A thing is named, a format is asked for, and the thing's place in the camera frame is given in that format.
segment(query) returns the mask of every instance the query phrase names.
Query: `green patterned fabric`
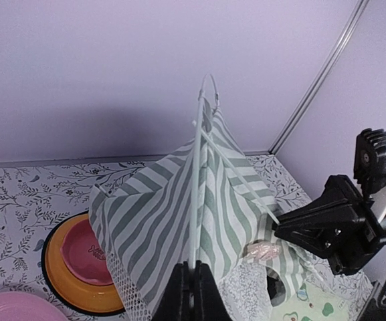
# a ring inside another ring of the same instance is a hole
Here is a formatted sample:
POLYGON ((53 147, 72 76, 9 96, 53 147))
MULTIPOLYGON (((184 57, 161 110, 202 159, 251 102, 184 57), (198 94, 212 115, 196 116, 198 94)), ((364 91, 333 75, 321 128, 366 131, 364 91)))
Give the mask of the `green patterned fabric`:
POLYGON ((288 301, 272 310, 271 321, 349 321, 349 302, 304 282, 288 301))
POLYGON ((201 137, 196 222, 189 221, 194 142, 141 170, 114 195, 95 186, 90 196, 90 223, 99 243, 128 275, 128 284, 116 282, 122 300, 128 301, 123 298, 128 295, 123 287, 133 288, 151 313, 173 266, 188 259, 190 223, 197 226, 197 259, 209 264, 216 282, 242 260, 246 245, 257 240, 281 246, 280 257, 264 264, 284 282, 287 298, 306 275, 307 253, 274 237, 266 209, 221 159, 222 152, 267 207, 276 216, 281 214, 270 190, 229 133, 221 110, 212 109, 207 101, 201 127, 219 152, 201 137))

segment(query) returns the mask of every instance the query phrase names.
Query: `pink object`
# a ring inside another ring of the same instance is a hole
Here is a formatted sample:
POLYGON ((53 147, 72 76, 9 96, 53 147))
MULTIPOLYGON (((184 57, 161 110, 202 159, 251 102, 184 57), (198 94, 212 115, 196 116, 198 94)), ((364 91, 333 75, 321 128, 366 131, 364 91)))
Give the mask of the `pink object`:
POLYGON ((248 245, 246 259, 253 258, 254 261, 267 261, 274 259, 280 254, 280 246, 267 241, 261 241, 248 245))
POLYGON ((99 247, 87 219, 75 224, 60 248, 66 266, 78 279, 95 286, 112 284, 105 253, 99 247))
POLYGON ((0 293, 0 321, 68 321, 49 302, 25 292, 0 293))

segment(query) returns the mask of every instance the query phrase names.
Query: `orange bowl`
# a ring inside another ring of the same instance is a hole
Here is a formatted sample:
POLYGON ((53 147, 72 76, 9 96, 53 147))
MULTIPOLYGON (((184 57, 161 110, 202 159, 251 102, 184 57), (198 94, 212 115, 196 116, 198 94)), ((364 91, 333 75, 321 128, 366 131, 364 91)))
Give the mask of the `orange bowl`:
POLYGON ((114 284, 94 286, 79 280, 67 268, 60 253, 66 233, 88 214, 71 217, 48 235, 41 255, 43 275, 52 292, 67 306, 84 314, 110 316, 124 312, 114 284))

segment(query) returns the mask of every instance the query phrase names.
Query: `metal rod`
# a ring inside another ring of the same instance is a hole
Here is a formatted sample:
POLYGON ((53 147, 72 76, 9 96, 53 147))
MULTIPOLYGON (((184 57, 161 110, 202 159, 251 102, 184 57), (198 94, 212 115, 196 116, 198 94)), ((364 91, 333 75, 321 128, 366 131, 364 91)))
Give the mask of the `metal rod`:
POLYGON ((328 77, 330 71, 337 63, 340 55, 346 48, 346 45, 348 44, 354 30, 356 29, 359 18, 362 16, 368 2, 369 0, 358 0, 351 16, 349 17, 349 20, 347 21, 342 33, 340 34, 340 37, 338 38, 335 46, 332 48, 319 73, 316 75, 313 83, 307 89, 307 92, 285 124, 283 130, 280 132, 277 139, 270 147, 269 151, 271 154, 277 155, 279 153, 280 149, 284 146, 289 136, 300 122, 301 118, 305 115, 306 111, 310 107, 310 103, 316 96, 316 93, 319 91, 323 82, 328 77))

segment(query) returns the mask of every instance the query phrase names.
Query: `white tent pole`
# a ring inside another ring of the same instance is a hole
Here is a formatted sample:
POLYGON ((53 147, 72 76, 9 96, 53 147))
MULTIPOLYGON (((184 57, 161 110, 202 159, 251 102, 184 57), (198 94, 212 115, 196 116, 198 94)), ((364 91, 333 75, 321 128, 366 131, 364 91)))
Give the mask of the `white tent pole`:
POLYGON ((197 239, 197 210, 199 201, 199 172, 200 172, 200 145, 201 145, 201 123, 203 121, 203 110, 205 104, 205 86, 208 78, 211 78, 213 89, 215 90, 215 105, 219 106, 219 95, 215 78, 211 74, 205 75, 201 83, 199 92, 199 107, 197 111, 197 125, 194 138, 194 153, 193 153, 193 171, 191 173, 191 213, 189 226, 189 261, 188 266, 195 269, 197 246, 199 240, 197 239))

